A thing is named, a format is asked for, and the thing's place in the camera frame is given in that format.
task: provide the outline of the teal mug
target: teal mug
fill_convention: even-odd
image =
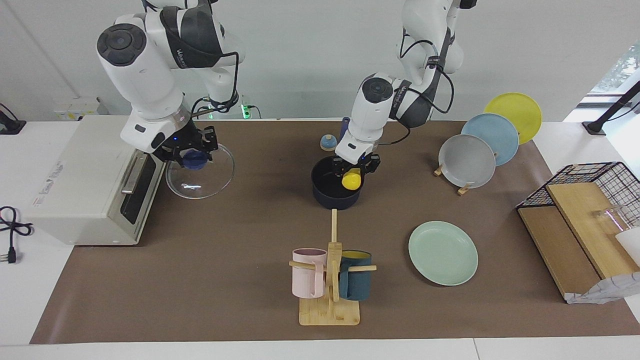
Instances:
[[[349,272],[351,266],[371,265],[371,253],[361,250],[345,250],[340,262],[338,283],[340,297],[347,300],[363,301],[369,298],[371,272]]]

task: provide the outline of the black pot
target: black pot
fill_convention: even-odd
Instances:
[[[362,184],[358,190],[347,190],[342,186],[342,178],[333,174],[333,156],[328,156],[316,163],[311,170],[311,183],[313,184],[316,201],[327,209],[344,210],[350,208],[358,201]]]

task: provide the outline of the label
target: label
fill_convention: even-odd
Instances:
[[[31,205],[34,208],[38,208],[40,207],[40,205],[44,203],[44,200],[46,199],[47,195],[51,191],[51,188],[53,188],[53,185],[58,180],[60,174],[62,174],[62,172],[64,171],[66,164],[67,164],[66,161],[58,161],[53,166],[53,168],[49,172],[49,176],[47,176],[47,179],[45,179],[44,184],[40,187],[38,191],[38,195],[36,195],[35,199],[33,199],[33,202],[31,203]]]

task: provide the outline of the glass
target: glass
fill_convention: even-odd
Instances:
[[[171,161],[166,169],[166,183],[171,191],[185,199],[206,199],[224,190],[234,177],[236,163],[222,144],[212,151],[212,160],[181,167]]]
[[[632,228],[630,222],[627,220],[626,214],[629,209],[626,206],[612,206],[611,208],[604,209],[600,212],[600,216],[611,219],[613,224],[616,225],[620,232],[627,231]]]

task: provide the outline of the window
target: window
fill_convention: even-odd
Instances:
[[[638,81],[640,72],[634,76],[638,68],[640,68],[640,40],[632,45],[629,51],[613,65],[604,78],[590,91],[589,95],[624,94],[631,85]]]

